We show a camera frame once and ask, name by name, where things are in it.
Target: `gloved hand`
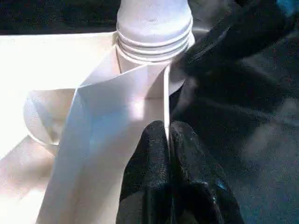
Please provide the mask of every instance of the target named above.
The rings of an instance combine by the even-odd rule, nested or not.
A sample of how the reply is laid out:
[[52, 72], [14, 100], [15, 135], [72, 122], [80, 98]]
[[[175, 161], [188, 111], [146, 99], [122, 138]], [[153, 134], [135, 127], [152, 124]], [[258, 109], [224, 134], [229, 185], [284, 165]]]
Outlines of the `gloved hand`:
[[126, 166], [117, 224], [243, 224], [220, 165], [190, 126], [148, 125]]

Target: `white surface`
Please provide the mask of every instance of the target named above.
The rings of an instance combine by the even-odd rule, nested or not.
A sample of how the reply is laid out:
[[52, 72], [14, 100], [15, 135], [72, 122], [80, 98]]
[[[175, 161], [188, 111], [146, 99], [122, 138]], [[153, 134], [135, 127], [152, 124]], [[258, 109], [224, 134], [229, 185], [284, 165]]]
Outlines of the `white surface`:
[[6, 132], [0, 158], [27, 134], [57, 148], [75, 88], [114, 43], [115, 32], [0, 36], [0, 74], [5, 83], [0, 90], [0, 121]]
[[35, 223], [53, 162], [29, 136], [0, 160], [0, 223]]
[[[54, 161], [45, 147], [27, 136], [23, 109], [28, 94], [59, 88], [74, 92], [114, 42], [115, 33], [0, 36], [0, 223], [35, 223]], [[35, 96], [42, 103], [49, 100], [44, 98], [47, 94]], [[55, 108], [55, 117], [64, 116], [69, 108], [58, 110], [57, 104], [61, 101], [45, 107]]]

